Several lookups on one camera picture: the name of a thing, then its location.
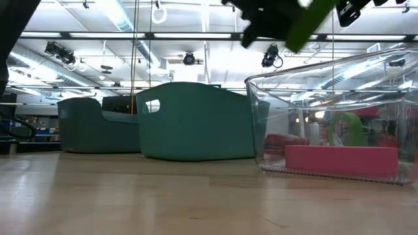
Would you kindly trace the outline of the black aluminium frame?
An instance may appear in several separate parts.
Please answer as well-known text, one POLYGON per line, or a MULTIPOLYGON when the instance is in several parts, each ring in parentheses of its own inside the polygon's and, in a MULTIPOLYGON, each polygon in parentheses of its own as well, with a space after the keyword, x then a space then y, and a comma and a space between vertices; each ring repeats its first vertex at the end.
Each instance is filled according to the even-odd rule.
MULTIPOLYGON (((21 39, 42 40, 218 40, 239 41, 244 38, 242 33, 129 33, 129 32, 71 32, 71 31, 24 31, 21 39)), ((309 42, 388 42, 418 43, 418 35, 360 35, 360 34, 313 34, 309 42)))

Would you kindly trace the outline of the slate blue plastic bin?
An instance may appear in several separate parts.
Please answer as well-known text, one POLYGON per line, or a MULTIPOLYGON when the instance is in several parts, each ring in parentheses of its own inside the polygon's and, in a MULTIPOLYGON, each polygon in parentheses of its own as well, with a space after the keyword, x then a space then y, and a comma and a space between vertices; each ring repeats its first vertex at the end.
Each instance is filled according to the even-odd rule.
POLYGON ((61 149, 73 153, 140 153, 136 115, 105 111, 99 101, 77 97, 57 103, 61 149))

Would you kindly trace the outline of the clear plastic tray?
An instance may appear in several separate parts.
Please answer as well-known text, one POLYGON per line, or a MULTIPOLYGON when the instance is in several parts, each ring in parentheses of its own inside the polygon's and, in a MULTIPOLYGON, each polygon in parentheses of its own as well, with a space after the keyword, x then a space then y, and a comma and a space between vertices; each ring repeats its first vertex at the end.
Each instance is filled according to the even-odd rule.
POLYGON ((252 111, 267 102, 268 134, 291 134, 307 146, 330 146, 334 114, 352 112, 362 121, 365 146, 398 149, 398 172, 392 176, 337 176, 297 172, 283 155, 257 151, 257 165, 267 172, 303 174, 405 185, 418 180, 418 45, 397 46, 251 76, 246 80, 252 111))

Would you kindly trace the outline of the black monitor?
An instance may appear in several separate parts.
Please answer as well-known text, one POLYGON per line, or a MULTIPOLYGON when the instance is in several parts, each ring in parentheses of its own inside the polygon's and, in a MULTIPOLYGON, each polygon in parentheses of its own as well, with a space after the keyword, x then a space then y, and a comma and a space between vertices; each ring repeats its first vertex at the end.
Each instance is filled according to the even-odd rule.
POLYGON ((124 114, 136 114, 137 105, 132 96, 104 97, 102 101, 102 110, 124 114))

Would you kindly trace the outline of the teal plastic bin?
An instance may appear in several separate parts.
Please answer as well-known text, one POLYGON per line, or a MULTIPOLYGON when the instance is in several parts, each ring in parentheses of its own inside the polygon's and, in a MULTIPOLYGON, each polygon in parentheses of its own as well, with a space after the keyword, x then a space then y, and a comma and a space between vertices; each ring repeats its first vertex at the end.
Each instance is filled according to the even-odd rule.
POLYGON ((254 158, 264 146, 269 105, 252 111, 238 93, 193 82, 170 82, 135 96, 140 147, 148 158, 216 161, 254 158))

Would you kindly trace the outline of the silver ceiling duct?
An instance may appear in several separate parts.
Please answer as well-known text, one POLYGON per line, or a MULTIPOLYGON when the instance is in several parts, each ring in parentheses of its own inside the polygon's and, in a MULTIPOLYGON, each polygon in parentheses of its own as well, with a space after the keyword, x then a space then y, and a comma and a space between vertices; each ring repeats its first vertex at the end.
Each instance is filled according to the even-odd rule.
POLYGON ((106 96, 92 82, 18 44, 7 58, 7 67, 7 87, 17 91, 57 100, 106 96))
POLYGON ((160 24, 167 18, 166 8, 162 8, 163 17, 160 20, 155 19, 155 11, 159 10, 160 1, 156 0, 156 8, 154 8, 153 0, 150 0, 148 5, 140 3, 141 0, 134 0, 131 8, 132 12, 129 12, 123 0, 95 0, 97 7, 103 12, 103 14, 112 22, 116 29, 123 33, 130 35, 131 48, 131 67, 136 68, 134 60, 136 60, 137 52, 148 63, 148 72, 151 73, 168 73, 168 62, 166 59, 159 57, 152 49, 151 38, 146 42, 146 33, 139 31, 141 9, 148 8, 148 12, 145 16, 148 17, 149 33, 152 32, 153 24, 160 24))

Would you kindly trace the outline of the pink tape roll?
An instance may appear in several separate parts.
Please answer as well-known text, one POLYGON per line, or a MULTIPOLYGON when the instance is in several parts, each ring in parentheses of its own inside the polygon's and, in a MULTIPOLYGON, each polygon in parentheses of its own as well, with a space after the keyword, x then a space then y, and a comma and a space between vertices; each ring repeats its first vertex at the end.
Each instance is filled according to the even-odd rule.
POLYGON ((285 167, 308 174, 392 176, 398 149, 358 146, 285 146, 285 167))

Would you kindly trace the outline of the green tape roll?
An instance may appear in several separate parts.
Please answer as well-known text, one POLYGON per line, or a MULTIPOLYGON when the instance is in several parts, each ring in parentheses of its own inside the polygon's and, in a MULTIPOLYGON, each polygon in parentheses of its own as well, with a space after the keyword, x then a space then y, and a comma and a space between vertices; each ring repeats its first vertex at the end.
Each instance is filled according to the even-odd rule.
POLYGON ((365 146, 362 121, 352 112, 334 114, 329 123, 330 146, 365 146))
POLYGON ((338 0, 312 0, 308 8, 291 26, 285 47, 294 53, 299 52, 337 2, 338 0))

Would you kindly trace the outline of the red stapler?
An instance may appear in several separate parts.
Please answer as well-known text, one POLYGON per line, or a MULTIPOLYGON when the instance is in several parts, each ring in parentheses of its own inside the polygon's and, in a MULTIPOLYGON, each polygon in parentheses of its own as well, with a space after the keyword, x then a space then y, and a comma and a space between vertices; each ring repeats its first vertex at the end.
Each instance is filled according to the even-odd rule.
POLYGON ((308 140, 291 134, 268 134, 265 138, 265 153, 283 155, 285 146, 307 146, 308 140))

